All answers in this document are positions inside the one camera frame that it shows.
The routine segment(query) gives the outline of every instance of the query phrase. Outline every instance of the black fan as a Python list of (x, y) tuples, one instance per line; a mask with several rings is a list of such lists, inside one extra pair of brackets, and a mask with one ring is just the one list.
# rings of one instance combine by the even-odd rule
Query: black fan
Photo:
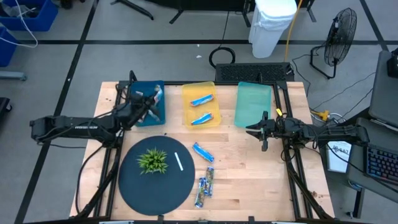
[[(318, 70), (322, 75), (328, 79), (336, 76), (337, 65), (340, 64), (346, 57), (349, 48), (354, 39), (356, 30), (356, 13), (350, 8), (346, 8), (340, 11), (337, 16), (333, 19), (331, 24), (328, 38), (324, 44), (311, 49), (310, 65)], [(325, 48), (325, 62), (334, 67), (333, 76), (327, 75), (325, 72), (314, 66), (312, 63), (313, 51), (319, 48)]]

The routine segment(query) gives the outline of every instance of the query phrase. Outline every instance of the artificial plant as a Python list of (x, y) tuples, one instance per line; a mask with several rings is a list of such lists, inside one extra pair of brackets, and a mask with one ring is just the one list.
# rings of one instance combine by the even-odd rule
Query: artificial plant
[(146, 154), (140, 155), (138, 160), (139, 167), (142, 168), (141, 174), (160, 172), (164, 174), (169, 166), (165, 163), (167, 153), (165, 151), (147, 149)]

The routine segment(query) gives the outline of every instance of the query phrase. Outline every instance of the computer monitor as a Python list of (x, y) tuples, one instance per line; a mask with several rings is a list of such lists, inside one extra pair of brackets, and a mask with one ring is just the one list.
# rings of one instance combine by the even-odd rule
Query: computer monitor
[(386, 50), (379, 54), (369, 114), (398, 128), (398, 78), (390, 77), (387, 71), (387, 61), (391, 57)]

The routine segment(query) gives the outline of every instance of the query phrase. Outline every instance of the yellow tray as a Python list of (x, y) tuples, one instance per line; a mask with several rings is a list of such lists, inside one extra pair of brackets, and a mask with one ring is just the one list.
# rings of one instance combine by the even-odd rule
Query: yellow tray
[[(191, 101), (213, 94), (214, 99), (199, 106), (191, 106)], [(184, 106), (184, 121), (189, 129), (209, 128), (218, 126), (221, 123), (220, 109), (218, 108), (216, 87), (213, 82), (186, 84), (182, 86), (182, 100)], [(199, 125), (192, 125), (191, 122), (203, 116), (205, 113), (212, 113), (213, 119)]]

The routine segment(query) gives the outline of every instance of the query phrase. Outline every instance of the wooden tabletop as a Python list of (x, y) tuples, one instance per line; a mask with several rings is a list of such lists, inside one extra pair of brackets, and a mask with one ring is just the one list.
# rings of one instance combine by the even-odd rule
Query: wooden tabletop
[[(116, 98), (115, 84), (115, 82), (102, 83), (95, 116), (112, 109)], [(303, 83), (290, 82), (288, 88), (293, 116), (305, 123), (311, 123)], [(221, 124), (218, 127), (189, 130), (183, 123), (181, 86), (166, 86), (164, 91), (166, 124), (143, 128), (133, 127), (131, 131), (125, 133), (122, 160), (131, 146), (141, 139), (165, 133), (180, 141), (191, 152), (196, 170), (191, 194), (178, 209), (165, 214), (165, 220), (247, 221), (248, 216), (254, 216), (256, 221), (295, 220), (287, 170), (285, 162), (280, 159), (282, 141), (269, 139), (268, 151), (262, 152), (261, 142), (246, 134), (244, 129), (234, 125), (237, 89), (237, 86), (216, 86), (221, 112)], [(283, 105), (282, 111), (285, 111), (283, 92), (279, 93)], [(271, 105), (272, 118), (275, 118), (274, 95)], [(215, 157), (213, 197), (205, 199), (203, 208), (196, 208), (194, 201), (198, 179), (205, 175), (209, 163), (192, 150), (195, 142), (199, 142), (200, 146)], [(99, 142), (89, 140), (85, 159), (99, 146)], [(309, 191), (314, 192), (317, 202), (334, 217), (320, 155), (309, 149), (302, 149), (301, 153)], [(105, 150), (97, 153), (87, 163), (81, 175), (80, 209), (87, 204), (97, 190), (104, 154)], [(301, 216), (305, 217), (303, 197), (298, 187), (297, 195)], [(108, 192), (103, 195), (102, 215), (105, 214), (107, 199)], [(75, 207), (72, 206), (71, 215), (75, 214)], [(115, 191), (111, 218), (113, 220), (157, 219), (157, 217), (141, 215), (131, 209), (122, 199), (118, 187)]]

